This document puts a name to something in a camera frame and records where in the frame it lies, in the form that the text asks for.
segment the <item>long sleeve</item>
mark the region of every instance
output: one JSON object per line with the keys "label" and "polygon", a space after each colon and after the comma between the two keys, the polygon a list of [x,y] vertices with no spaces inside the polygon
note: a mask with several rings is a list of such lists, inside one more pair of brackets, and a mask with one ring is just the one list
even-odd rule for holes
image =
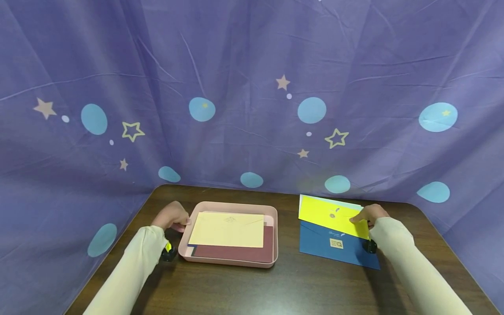
{"label": "long sleeve", "polygon": [[369,234],[392,263],[420,314],[471,314],[442,275],[417,249],[413,236],[400,221],[379,218]]}
{"label": "long sleeve", "polygon": [[158,226],[140,228],[84,314],[130,314],[147,277],[158,264],[166,244],[162,228]]}

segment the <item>stack of envelopes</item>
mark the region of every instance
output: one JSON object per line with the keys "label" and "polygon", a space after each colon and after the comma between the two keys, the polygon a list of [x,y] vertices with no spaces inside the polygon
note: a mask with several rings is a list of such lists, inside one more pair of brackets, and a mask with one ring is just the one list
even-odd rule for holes
{"label": "stack of envelopes", "polygon": [[194,257],[271,263],[273,236],[262,214],[200,212],[188,246]]}
{"label": "stack of envelopes", "polygon": [[300,195],[299,251],[379,270],[376,254],[363,247],[369,240],[367,222],[350,222],[360,210],[360,205]]}

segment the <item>blue envelope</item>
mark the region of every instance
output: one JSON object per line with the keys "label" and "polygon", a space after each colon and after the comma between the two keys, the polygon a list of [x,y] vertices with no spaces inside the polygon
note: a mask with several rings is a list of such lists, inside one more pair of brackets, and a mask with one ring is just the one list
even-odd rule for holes
{"label": "blue envelope", "polygon": [[301,221],[301,253],[380,270],[378,257],[364,250],[364,242],[365,239]]}

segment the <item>star pattern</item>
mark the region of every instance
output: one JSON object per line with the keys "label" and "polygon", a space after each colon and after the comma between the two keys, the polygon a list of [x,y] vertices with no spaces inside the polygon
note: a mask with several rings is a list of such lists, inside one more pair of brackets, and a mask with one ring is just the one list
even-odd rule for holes
{"label": "star pattern", "polygon": [[278,82],[278,89],[284,89],[285,91],[287,91],[287,84],[289,84],[290,81],[288,81],[285,78],[285,75],[283,75],[282,78],[277,79],[277,82]]}
{"label": "star pattern", "polygon": [[124,171],[126,171],[126,168],[127,168],[127,167],[128,167],[128,165],[129,165],[128,163],[126,163],[126,159],[125,159],[125,158],[124,158],[124,159],[122,159],[122,160],[120,161],[120,163],[121,163],[121,167],[120,167],[119,169],[123,169]]}
{"label": "star pattern", "polygon": [[[137,136],[145,136],[145,133],[140,130],[140,123],[127,123],[127,122],[122,122],[122,126],[124,127],[124,132],[122,133],[123,138],[129,138],[131,142],[135,142],[135,139]],[[128,135],[128,127],[135,127],[137,129],[137,132],[133,135]]]}
{"label": "star pattern", "polygon": [[33,109],[41,112],[44,115],[45,120],[49,119],[49,116],[56,115],[56,112],[52,109],[52,102],[44,102],[40,98],[37,98],[38,105]]}
{"label": "star pattern", "polygon": [[305,151],[304,149],[301,149],[301,152],[298,152],[297,155],[299,155],[299,158],[308,157],[309,152],[310,151]]}
{"label": "star pattern", "polygon": [[[342,133],[338,130],[338,128],[334,129],[334,132],[331,136],[325,138],[325,140],[327,142],[329,142],[329,149],[332,149],[333,147],[335,146],[344,146],[345,145],[345,138],[347,137],[347,135],[349,135],[350,133]],[[339,135],[339,136],[342,136],[340,141],[338,142],[334,142],[333,141],[333,138],[336,136],[336,135]]]}

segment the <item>yellow envelope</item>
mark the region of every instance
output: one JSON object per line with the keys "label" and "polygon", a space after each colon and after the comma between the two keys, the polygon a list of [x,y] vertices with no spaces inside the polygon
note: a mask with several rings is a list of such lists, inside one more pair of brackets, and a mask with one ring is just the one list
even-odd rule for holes
{"label": "yellow envelope", "polygon": [[263,247],[264,215],[200,212],[189,238],[191,245]]}
{"label": "yellow envelope", "polygon": [[340,231],[364,239],[369,239],[369,228],[366,221],[350,222],[350,218],[360,211],[350,209],[321,198],[302,196],[299,206],[299,219],[326,228]]}

